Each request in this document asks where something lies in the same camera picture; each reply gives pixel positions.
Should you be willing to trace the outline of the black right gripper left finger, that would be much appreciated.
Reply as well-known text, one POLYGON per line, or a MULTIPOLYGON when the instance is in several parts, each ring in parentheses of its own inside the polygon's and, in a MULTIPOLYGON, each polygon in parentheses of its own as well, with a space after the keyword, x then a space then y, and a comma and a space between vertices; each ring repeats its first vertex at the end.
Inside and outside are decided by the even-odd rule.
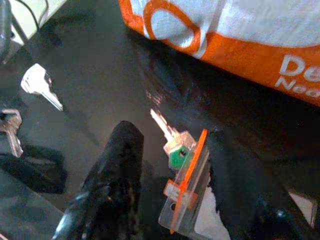
POLYGON ((144 135, 119 122, 52 240, 131 240, 139 225, 143 152, 144 135))

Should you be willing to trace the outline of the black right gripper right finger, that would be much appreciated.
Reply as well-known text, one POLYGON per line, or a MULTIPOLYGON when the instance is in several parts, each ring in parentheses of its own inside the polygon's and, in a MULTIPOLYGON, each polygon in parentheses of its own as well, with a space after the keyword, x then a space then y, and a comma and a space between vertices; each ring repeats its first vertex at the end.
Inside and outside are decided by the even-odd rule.
POLYGON ((210 187, 231 240, 320 240, 272 171, 227 131, 208 133, 210 187))

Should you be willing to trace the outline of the clear orange key tag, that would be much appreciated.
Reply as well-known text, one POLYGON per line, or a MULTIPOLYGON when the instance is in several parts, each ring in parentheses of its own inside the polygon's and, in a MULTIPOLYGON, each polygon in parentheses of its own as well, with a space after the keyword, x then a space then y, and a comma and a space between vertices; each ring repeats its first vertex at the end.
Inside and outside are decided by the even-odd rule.
POLYGON ((208 130, 203 129, 175 178, 169 179, 164 187, 166 201, 158 223, 171 234, 201 238, 195 232, 195 223, 210 177, 207 137, 208 130))

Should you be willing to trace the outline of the silver key with green cap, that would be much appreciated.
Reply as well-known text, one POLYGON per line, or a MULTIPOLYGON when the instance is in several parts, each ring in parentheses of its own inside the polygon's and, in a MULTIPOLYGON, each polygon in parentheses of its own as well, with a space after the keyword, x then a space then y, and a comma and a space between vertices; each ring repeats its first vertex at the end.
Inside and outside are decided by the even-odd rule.
POLYGON ((183 166, 191 149, 196 145, 196 141, 188 131, 179 132, 169 126, 165 118, 153 109, 150 110, 150 115, 166 138, 163 150, 168 156, 168 166, 170 169, 178 171, 183 166))

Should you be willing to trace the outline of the plain silver key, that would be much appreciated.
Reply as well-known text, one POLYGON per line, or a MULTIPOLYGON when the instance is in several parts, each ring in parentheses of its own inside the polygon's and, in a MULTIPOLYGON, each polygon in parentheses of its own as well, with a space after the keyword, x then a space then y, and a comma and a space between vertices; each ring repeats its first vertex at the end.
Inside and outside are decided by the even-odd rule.
POLYGON ((25 72, 20 82, 20 86, 28 94, 43 96, 58 111, 62 112, 64 110, 59 98, 51 90, 51 77, 40 64, 35 63, 25 72))

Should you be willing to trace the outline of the orange and white bag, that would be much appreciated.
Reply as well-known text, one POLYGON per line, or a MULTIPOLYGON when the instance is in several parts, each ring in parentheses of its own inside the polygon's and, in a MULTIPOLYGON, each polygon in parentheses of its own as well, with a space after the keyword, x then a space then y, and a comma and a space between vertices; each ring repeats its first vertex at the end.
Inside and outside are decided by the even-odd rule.
POLYGON ((132 30, 320 107, 320 0, 118 0, 132 30))

